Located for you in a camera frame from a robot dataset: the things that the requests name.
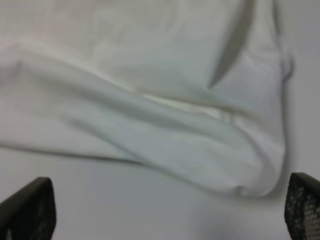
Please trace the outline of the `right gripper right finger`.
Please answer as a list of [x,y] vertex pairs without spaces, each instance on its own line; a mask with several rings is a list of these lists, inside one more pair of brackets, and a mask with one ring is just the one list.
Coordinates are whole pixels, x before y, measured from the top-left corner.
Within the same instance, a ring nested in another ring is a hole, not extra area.
[[302,173],[290,175],[284,220],[292,240],[320,240],[320,181]]

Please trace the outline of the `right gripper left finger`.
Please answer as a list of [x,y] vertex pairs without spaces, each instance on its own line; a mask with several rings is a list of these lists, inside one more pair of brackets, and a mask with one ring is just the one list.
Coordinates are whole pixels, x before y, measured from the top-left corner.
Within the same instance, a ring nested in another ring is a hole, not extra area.
[[2,240],[51,240],[57,212],[53,182],[38,177],[0,203]]

